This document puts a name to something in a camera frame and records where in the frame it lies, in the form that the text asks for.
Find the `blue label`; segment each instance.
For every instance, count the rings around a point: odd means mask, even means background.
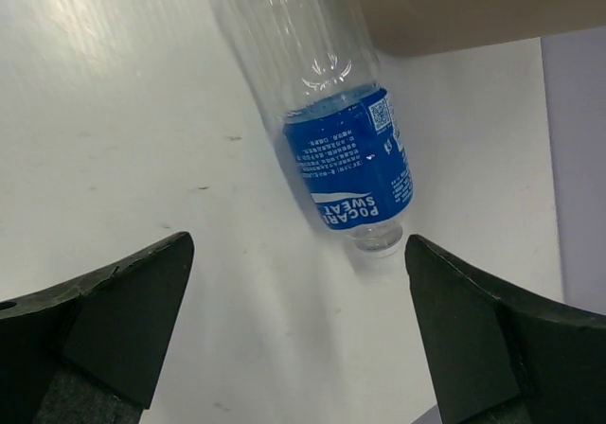
[[[341,112],[287,124],[284,133],[332,230],[387,221],[410,204],[412,179],[383,88]]]

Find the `cardboard box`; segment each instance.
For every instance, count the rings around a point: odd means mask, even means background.
[[[375,45],[420,55],[606,25],[606,0],[362,0]]]

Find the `hole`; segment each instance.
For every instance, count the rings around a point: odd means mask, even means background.
[[[12,301],[5,301],[4,303],[0,303],[0,311],[6,310],[6,309],[12,309],[16,305],[17,305],[17,303],[14,303]]]

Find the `qr code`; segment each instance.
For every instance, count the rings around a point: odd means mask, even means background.
[[[387,97],[381,99],[368,107],[372,122],[375,125],[375,131],[380,132],[391,124],[391,110],[389,110],[389,100]]]

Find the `black plastic part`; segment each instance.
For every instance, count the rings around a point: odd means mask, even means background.
[[[606,317],[422,237],[408,240],[406,267],[444,424],[606,422]]]
[[[108,424],[130,424],[152,402],[192,261],[191,236],[181,233],[0,304],[0,422],[100,424],[90,415],[93,401],[118,409],[118,399],[133,413],[120,412]],[[80,395],[71,420],[41,420],[47,396],[64,391],[69,399],[79,377],[102,394],[90,395],[86,406]]]

